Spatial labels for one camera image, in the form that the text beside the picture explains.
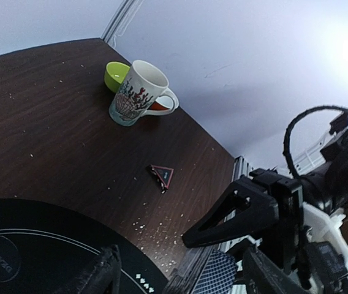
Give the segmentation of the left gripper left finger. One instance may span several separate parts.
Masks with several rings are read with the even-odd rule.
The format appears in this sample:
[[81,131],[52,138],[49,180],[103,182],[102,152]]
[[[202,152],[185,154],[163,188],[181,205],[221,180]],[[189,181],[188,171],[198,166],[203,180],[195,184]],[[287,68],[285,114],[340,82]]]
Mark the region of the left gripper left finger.
[[118,246],[103,247],[100,254],[57,289],[57,293],[119,293],[121,266]]

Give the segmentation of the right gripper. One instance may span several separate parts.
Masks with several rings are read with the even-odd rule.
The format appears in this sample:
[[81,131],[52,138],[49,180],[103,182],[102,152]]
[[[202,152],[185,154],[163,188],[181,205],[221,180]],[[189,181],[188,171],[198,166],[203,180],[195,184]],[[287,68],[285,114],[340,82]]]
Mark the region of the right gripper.
[[325,172],[317,169],[288,178],[273,170],[252,171],[254,183],[250,179],[230,183],[183,233],[184,245],[205,247],[260,233],[278,222],[280,212],[283,225],[299,222],[292,231],[298,241],[292,268],[301,286],[258,248],[250,247],[243,255],[246,293],[348,293],[348,245],[340,231],[345,215],[342,200],[325,184]]

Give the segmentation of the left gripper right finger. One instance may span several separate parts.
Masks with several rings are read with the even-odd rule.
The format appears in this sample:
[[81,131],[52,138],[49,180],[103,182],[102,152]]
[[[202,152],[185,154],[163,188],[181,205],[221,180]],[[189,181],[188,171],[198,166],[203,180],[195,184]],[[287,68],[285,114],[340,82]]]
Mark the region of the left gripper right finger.
[[163,293],[191,293],[215,246],[188,249],[172,271]]

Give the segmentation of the grey ridged card holder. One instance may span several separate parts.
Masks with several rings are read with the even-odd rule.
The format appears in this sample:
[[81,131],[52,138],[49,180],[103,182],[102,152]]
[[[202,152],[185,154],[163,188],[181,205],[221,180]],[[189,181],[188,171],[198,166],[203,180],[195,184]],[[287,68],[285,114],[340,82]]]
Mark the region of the grey ridged card holder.
[[229,293],[238,270],[235,258],[213,249],[208,257],[192,293]]

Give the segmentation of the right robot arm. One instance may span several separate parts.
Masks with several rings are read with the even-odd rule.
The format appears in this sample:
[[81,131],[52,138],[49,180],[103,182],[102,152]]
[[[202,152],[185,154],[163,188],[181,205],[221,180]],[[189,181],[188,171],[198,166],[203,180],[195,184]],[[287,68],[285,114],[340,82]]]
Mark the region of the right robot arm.
[[232,182],[207,214],[184,235],[187,247],[219,244],[251,236],[260,246],[246,246],[243,274],[248,290],[256,293],[308,293],[310,277],[326,267],[322,243],[310,241],[315,227],[305,222],[306,207],[331,216],[348,208],[348,143],[337,138],[322,148],[325,162],[300,174],[290,153],[296,123],[317,106],[297,115],[287,126],[283,155],[289,176],[256,169]]

